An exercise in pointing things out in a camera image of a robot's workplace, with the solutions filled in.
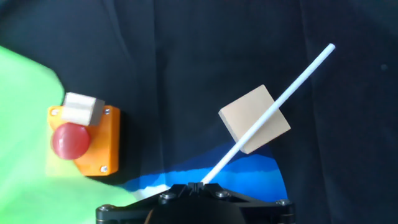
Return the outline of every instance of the screw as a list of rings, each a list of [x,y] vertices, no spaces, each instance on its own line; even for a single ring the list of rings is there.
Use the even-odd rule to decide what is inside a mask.
[[[107,166],[101,166],[101,172],[107,172],[108,167]]]
[[[58,114],[58,112],[59,112],[58,109],[54,109],[54,110],[51,111],[51,115],[52,115],[52,116],[55,116],[55,115]]]
[[[176,197],[176,194],[175,194],[175,193],[172,193],[172,192],[166,192],[166,193],[162,193],[162,194],[160,195],[160,197],[161,197],[162,199],[170,200],[170,199],[175,198],[175,197]]]
[[[388,66],[386,65],[386,64],[382,64],[381,65],[381,70],[384,72],[384,71],[387,71],[387,69],[388,69]]]
[[[114,208],[115,208],[115,206],[113,206],[113,205],[102,205],[98,209],[102,212],[108,212]]]
[[[276,201],[276,203],[278,205],[285,206],[285,205],[290,205],[292,202],[288,199],[280,199],[280,200]]]
[[[229,193],[226,190],[216,192],[216,196],[218,198],[226,198],[229,197]]]

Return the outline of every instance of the green cloth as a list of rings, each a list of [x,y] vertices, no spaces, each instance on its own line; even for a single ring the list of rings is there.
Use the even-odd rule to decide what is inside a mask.
[[[47,110],[63,97],[52,70],[0,47],[1,224],[95,223],[96,207],[136,201],[124,189],[76,175],[73,162],[56,163],[72,175],[48,175]]]

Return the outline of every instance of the orange button housing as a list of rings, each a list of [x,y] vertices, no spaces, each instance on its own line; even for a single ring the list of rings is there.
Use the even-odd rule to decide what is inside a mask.
[[[49,108],[48,122],[53,131],[67,123],[61,120],[62,108]],[[107,113],[98,126],[84,126],[90,135],[90,146],[84,155],[73,160],[85,176],[106,176],[119,169],[120,110],[113,106],[105,106],[104,110]]]

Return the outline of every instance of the red button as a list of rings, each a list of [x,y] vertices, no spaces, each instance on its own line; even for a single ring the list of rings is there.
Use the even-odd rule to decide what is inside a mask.
[[[79,124],[65,123],[55,130],[52,148],[61,159],[78,159],[90,146],[90,134]]]

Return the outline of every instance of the wooden block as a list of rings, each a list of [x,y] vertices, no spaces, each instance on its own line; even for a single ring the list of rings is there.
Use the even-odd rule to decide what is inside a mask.
[[[67,93],[61,119],[84,126],[100,124],[105,102],[90,96]]]
[[[274,103],[267,88],[262,85],[240,97],[218,113],[236,142],[254,125]],[[280,110],[260,128],[260,130],[241,149],[249,154],[267,144],[290,129],[290,125]]]

